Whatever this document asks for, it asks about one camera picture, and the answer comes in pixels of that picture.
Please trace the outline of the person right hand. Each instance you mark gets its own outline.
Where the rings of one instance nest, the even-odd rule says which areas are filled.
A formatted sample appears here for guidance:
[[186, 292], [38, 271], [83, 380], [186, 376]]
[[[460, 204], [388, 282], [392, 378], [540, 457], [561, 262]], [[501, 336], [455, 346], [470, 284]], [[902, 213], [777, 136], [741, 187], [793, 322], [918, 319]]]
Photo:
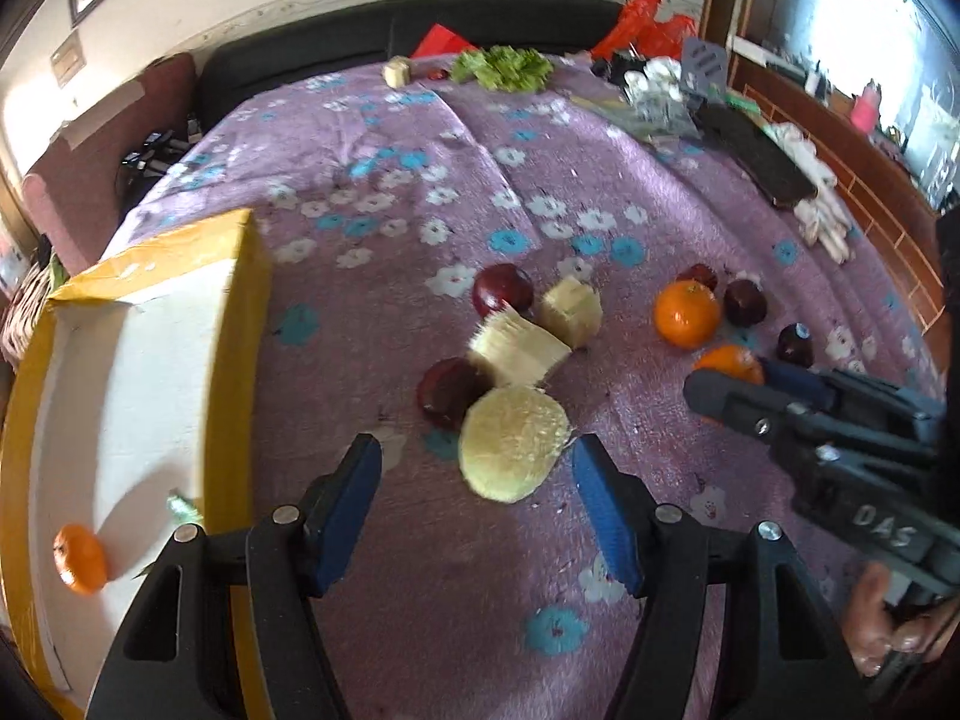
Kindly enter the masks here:
[[958, 600], [944, 601], [905, 622], [893, 621], [885, 610], [884, 596], [892, 585], [892, 571], [880, 562], [867, 562], [851, 590], [841, 619], [843, 639], [850, 649], [857, 671], [874, 678], [892, 652], [918, 655], [924, 661], [937, 660], [958, 626]]

